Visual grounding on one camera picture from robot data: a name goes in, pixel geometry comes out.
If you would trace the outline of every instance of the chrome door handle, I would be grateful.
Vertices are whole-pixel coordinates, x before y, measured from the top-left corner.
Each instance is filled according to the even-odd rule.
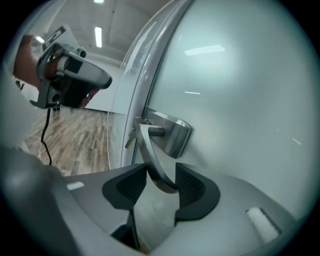
[[[154,148],[151,144],[151,137],[162,137],[165,129],[162,126],[151,124],[138,124],[136,126],[136,139],[143,161],[147,164],[147,170],[154,184],[168,194],[177,193],[177,186],[166,175],[162,168]]]

